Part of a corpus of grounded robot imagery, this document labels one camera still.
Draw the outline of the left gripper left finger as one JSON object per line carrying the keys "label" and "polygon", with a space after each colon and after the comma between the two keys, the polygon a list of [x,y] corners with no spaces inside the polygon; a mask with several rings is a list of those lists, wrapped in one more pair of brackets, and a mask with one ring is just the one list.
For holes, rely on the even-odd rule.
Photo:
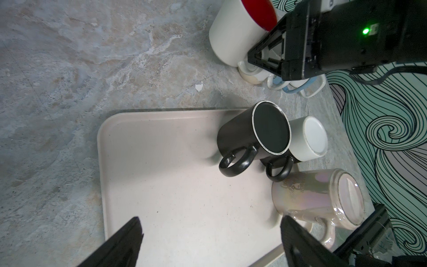
{"label": "left gripper left finger", "polygon": [[139,217],[133,217],[78,267],[135,267],[143,241]]}

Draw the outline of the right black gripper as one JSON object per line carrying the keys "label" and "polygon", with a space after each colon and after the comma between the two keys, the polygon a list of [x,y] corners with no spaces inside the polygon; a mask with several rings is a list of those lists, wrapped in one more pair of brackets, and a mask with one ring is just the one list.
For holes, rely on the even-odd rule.
{"label": "right black gripper", "polygon": [[425,1],[349,1],[324,11],[301,1],[248,52],[250,64],[283,80],[304,80],[336,70],[374,72],[388,63],[401,72],[427,69]]}

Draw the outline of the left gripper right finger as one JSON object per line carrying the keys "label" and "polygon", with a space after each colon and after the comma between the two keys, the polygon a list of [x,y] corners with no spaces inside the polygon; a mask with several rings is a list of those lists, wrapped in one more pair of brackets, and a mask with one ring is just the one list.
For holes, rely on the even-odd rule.
{"label": "left gripper right finger", "polygon": [[280,223],[281,240],[290,267],[346,267],[347,264],[331,253],[292,217],[286,215]]}

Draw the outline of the blue butterfly mug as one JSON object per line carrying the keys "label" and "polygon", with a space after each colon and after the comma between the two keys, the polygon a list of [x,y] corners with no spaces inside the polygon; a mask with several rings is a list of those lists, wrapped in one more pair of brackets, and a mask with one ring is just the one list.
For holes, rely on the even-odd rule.
{"label": "blue butterfly mug", "polygon": [[288,94],[298,93],[303,98],[311,98],[319,93],[326,85],[326,76],[320,75],[305,80],[284,81],[282,78],[270,75],[267,87],[270,90],[281,90]]}

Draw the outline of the cream speckled mug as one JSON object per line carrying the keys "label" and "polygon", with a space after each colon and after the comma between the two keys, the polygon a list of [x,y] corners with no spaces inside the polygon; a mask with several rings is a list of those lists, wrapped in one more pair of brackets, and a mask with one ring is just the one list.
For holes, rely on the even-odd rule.
{"label": "cream speckled mug", "polygon": [[246,60],[238,63],[238,70],[240,76],[248,83],[259,85],[263,83],[271,73],[267,70],[259,68],[255,65],[248,63]]}

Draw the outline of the cream white mug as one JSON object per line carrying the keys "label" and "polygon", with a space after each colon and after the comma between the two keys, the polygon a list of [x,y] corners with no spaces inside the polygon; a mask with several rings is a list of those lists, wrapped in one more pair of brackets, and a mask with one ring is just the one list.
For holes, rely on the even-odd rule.
{"label": "cream white mug", "polygon": [[284,14],[272,1],[224,1],[209,30],[214,54],[224,64],[237,67]]}

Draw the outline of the pink iridescent mug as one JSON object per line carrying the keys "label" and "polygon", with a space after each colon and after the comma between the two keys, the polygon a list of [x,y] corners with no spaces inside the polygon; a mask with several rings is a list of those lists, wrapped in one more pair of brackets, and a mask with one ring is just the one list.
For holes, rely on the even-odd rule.
{"label": "pink iridescent mug", "polygon": [[271,193],[279,214],[324,225],[320,242],[328,249],[335,242],[336,228],[355,230],[365,219],[360,186],[342,169],[293,172],[273,183]]}

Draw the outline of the black mug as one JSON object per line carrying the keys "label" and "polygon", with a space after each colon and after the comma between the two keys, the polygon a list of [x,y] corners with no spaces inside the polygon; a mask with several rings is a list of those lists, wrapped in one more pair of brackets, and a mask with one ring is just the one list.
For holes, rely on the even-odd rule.
{"label": "black mug", "polygon": [[260,101],[224,124],[217,136],[223,159],[221,173],[234,177],[255,160],[266,161],[266,174],[272,181],[284,180],[294,164],[292,159],[279,175],[272,176],[272,160],[286,154],[291,143],[290,122],[282,109],[271,101]]}

